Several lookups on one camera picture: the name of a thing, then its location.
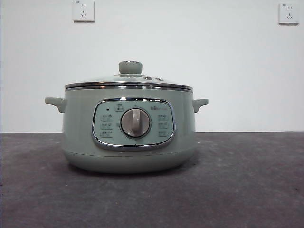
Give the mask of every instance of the wall outlet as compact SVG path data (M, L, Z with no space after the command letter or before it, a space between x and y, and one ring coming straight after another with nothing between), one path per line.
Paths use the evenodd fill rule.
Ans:
M95 9L93 0L74 0L73 1L73 20L80 21L94 21Z
M299 24L299 4L279 4L279 24Z

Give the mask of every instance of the button icon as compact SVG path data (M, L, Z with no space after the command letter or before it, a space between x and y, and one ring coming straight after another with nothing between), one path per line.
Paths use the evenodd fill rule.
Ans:
M113 138L112 131L102 131L102 132L100 132L100 137L102 137L102 138Z
M102 130L111 130L112 128L112 123L101 123L100 124L100 129Z
M110 115L101 115L100 120L104 121L104 122L112 121L112 115L111 114Z
M166 137L167 136L167 131L158 131L158 136L159 137Z
M114 107L114 111L115 112L123 112L124 111L124 106L122 104L117 104L115 107Z
M166 114L158 115L158 121L167 121L168 116Z
M160 122L158 123L158 129L167 129L169 127L168 122Z

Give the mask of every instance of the brand logo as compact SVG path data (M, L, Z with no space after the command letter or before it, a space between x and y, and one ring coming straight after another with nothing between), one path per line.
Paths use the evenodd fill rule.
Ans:
M156 107L156 106L151 107L151 111L154 111L154 110L156 110L156 111L158 111L158 110L168 110L168 108L159 108L159 107Z

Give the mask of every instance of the control panel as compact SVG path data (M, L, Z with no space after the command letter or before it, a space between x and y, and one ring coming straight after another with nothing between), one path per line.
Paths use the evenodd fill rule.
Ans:
M109 150L151 150L166 145L175 132L171 104L160 99L113 98L94 111L95 142Z

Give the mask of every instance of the side handle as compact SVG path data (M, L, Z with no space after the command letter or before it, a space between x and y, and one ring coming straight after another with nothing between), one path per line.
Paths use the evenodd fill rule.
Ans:
M64 113L66 110L67 100L56 97L46 97L46 104L56 106L60 113Z
M209 103L208 99L193 100L194 112L197 113L199 111L200 107L207 105L208 103Z

